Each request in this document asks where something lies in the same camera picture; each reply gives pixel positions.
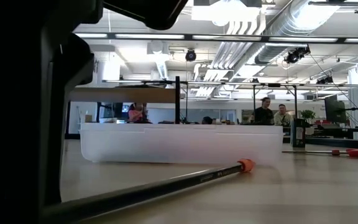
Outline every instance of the computer monitor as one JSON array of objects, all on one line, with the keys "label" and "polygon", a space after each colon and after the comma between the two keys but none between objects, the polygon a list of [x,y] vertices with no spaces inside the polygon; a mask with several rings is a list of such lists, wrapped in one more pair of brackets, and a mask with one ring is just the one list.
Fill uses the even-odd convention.
[{"label": "computer monitor", "polygon": [[346,123],[345,103],[334,100],[332,98],[325,98],[326,117],[327,121],[332,123]]}]

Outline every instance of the metal rail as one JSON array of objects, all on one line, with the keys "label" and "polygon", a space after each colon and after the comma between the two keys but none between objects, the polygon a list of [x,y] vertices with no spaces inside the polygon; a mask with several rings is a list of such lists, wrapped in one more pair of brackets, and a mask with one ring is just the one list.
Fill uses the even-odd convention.
[{"label": "metal rail", "polygon": [[[165,83],[173,84],[174,80],[105,80],[110,83]],[[245,82],[188,82],[180,81],[186,85],[240,85],[240,86],[305,86],[305,87],[358,87],[355,84],[305,84],[305,83],[245,83]]]},{"label": "metal rail", "polygon": [[227,35],[227,34],[164,34],[164,33],[76,33],[83,39],[97,40],[171,40],[208,42],[258,42],[278,44],[358,44],[358,37]]}]

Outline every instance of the man in black shirt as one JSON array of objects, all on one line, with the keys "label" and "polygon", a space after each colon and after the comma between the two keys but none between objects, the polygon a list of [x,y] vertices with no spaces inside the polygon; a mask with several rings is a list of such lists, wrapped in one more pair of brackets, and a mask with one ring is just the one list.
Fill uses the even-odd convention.
[{"label": "man in black shirt", "polygon": [[257,124],[273,125],[273,111],[269,109],[270,98],[265,97],[262,99],[262,106],[255,110],[254,122]]}]

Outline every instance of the camera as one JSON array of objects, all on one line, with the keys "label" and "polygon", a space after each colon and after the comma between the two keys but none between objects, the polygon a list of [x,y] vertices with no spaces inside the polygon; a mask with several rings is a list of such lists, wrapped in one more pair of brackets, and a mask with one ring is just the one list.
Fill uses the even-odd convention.
[{"label": "camera", "polygon": [[193,49],[187,50],[186,57],[185,57],[186,61],[193,62],[196,60],[196,57],[197,57],[196,52],[194,52]]}]

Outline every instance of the woman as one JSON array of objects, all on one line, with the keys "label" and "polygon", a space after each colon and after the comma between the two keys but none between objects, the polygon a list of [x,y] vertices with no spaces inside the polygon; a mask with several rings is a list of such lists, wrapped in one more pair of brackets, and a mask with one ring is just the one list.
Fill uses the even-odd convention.
[{"label": "woman", "polygon": [[129,107],[128,111],[128,121],[142,121],[143,119],[143,104],[142,103],[133,103]]}]

